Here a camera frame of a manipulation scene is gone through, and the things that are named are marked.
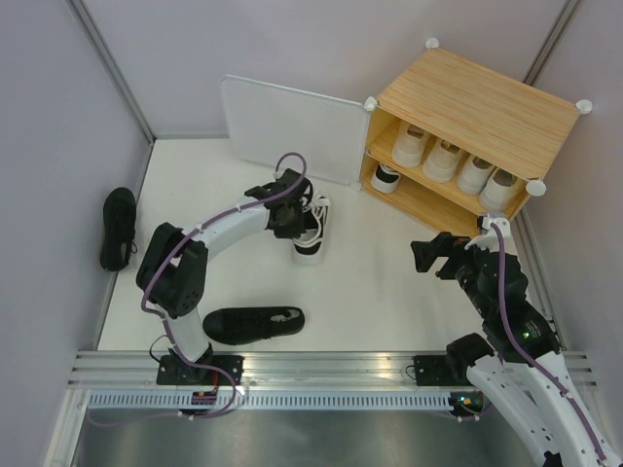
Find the black and white sneaker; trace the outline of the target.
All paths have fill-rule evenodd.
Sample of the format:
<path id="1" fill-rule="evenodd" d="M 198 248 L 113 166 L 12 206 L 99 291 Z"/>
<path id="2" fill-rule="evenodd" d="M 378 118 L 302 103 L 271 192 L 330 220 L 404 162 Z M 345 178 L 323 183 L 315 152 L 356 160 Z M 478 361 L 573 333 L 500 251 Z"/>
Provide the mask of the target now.
<path id="1" fill-rule="evenodd" d="M 303 209 L 305 231 L 292 240 L 293 259 L 301 265 L 315 265 L 322 258 L 329 209 L 329 197 L 316 193 Z"/>

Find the white leather sneaker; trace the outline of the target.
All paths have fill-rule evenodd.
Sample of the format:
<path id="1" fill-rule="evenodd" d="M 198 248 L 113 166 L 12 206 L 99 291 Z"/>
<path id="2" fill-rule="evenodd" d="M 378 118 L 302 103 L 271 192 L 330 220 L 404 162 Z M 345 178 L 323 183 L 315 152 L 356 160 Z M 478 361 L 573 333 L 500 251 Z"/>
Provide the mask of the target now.
<path id="1" fill-rule="evenodd" d="M 480 204 L 489 211 L 503 211 L 524 188 L 525 181 L 496 168 L 479 195 Z"/>
<path id="2" fill-rule="evenodd" d="M 486 186 L 495 166 L 474 155 L 470 155 L 458 176 L 458 188 L 469 195 L 478 195 Z"/>

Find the white translucent cabinet door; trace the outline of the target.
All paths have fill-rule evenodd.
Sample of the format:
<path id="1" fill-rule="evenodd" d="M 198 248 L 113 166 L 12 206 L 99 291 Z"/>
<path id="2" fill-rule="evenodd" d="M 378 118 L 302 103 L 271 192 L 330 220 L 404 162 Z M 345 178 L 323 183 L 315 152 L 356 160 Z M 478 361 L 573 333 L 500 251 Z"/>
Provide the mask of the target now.
<path id="1" fill-rule="evenodd" d="M 307 161 L 307 175 L 352 185 L 359 181 L 375 97 L 355 102 L 228 75 L 220 82 L 235 153 L 275 165 L 289 152 Z"/>

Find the beige lace sneaker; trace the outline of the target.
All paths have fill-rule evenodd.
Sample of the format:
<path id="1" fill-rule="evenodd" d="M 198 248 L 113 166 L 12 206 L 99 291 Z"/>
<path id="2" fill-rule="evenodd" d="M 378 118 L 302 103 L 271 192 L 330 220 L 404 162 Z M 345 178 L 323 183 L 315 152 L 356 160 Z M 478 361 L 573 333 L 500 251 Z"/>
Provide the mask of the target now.
<path id="1" fill-rule="evenodd" d="M 415 167 L 421 163 L 430 133 L 408 122 L 400 123 L 391 157 L 400 166 Z"/>

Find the black canvas sneaker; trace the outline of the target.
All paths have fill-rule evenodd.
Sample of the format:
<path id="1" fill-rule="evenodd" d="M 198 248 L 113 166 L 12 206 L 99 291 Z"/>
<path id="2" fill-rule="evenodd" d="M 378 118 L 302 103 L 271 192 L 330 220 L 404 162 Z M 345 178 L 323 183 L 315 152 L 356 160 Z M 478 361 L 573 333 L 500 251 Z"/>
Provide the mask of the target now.
<path id="1" fill-rule="evenodd" d="M 202 328 L 213 341 L 247 345 L 295 335 L 305 324 L 305 314 L 295 306 L 227 307 L 210 312 Z"/>
<path id="2" fill-rule="evenodd" d="M 104 238 L 99 262 L 104 270 L 118 272 L 136 252 L 136 201 L 132 191 L 126 187 L 114 189 L 104 201 L 102 214 Z"/>

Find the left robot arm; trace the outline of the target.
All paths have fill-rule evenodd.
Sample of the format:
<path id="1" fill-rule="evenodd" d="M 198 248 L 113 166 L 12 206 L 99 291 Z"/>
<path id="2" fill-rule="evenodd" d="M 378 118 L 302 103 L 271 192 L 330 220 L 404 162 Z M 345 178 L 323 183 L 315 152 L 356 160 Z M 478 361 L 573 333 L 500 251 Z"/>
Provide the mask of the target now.
<path id="1" fill-rule="evenodd" d="M 198 310 L 209 262 L 263 231 L 283 239 L 300 236 L 304 197 L 311 193 L 312 182 L 287 168 L 206 221 L 187 229 L 170 223 L 155 229 L 136 276 L 140 306 L 162 322 L 172 353 L 180 359 L 178 373 L 190 384 L 204 384 L 212 374 L 211 342 Z"/>

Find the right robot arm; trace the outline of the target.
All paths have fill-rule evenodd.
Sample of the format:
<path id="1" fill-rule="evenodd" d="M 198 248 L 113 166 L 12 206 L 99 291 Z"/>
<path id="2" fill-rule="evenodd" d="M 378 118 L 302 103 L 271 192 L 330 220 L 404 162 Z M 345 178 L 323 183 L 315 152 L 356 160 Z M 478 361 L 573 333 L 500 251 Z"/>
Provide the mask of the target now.
<path id="1" fill-rule="evenodd" d="M 575 388 L 558 338 L 527 300 L 519 260 L 506 252 L 500 230 L 494 236 L 494 248 L 447 232 L 411 244 L 416 270 L 443 260 L 437 277 L 456 282 L 482 319 L 482 335 L 447 345 L 447 378 L 478 389 L 536 465 L 621 465 Z"/>

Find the wooden shoe cabinet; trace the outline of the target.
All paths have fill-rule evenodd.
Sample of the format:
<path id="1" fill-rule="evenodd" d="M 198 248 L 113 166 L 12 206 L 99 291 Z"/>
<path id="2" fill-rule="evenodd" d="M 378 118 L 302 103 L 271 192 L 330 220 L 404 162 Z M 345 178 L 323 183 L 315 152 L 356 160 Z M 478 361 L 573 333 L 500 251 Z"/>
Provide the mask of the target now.
<path id="1" fill-rule="evenodd" d="M 546 189 L 544 178 L 578 117 L 588 114 L 588 100 L 575 103 L 535 89 L 440 47 L 425 43 L 418 59 L 378 96 L 368 129 L 361 168 L 364 189 L 436 231 L 459 235 L 476 232 L 484 208 L 477 195 L 458 188 L 458 174 L 437 183 L 421 166 L 403 167 L 391 157 L 400 123 L 428 131 L 423 156 L 438 138 L 525 181 L 503 213 L 514 219 L 530 198 Z M 396 190 L 383 194 L 370 180 L 384 163 L 401 174 Z"/>

